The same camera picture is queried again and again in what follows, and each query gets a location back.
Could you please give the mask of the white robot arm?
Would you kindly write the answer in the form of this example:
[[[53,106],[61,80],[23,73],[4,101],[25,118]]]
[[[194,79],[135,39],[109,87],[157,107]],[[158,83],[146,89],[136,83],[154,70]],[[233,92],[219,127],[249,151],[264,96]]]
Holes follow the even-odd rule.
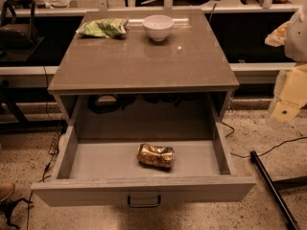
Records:
[[[295,61],[291,70],[281,70],[277,75],[268,109],[268,124],[282,127],[307,104],[307,6],[300,7],[289,21],[269,34],[265,43],[284,46],[286,57]]]

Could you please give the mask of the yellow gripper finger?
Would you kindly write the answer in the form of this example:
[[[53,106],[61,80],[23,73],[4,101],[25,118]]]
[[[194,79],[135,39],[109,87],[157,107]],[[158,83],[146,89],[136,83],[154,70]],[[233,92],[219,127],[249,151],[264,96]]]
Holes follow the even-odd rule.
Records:
[[[299,112],[297,104],[273,100],[268,109],[267,124],[271,127],[287,125]]]

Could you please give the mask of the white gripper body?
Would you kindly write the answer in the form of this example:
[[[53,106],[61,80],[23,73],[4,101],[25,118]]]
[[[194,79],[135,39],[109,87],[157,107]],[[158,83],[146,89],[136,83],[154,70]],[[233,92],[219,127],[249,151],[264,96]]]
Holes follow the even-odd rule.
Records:
[[[307,104],[307,63],[297,63],[287,73],[279,99],[299,107]]]

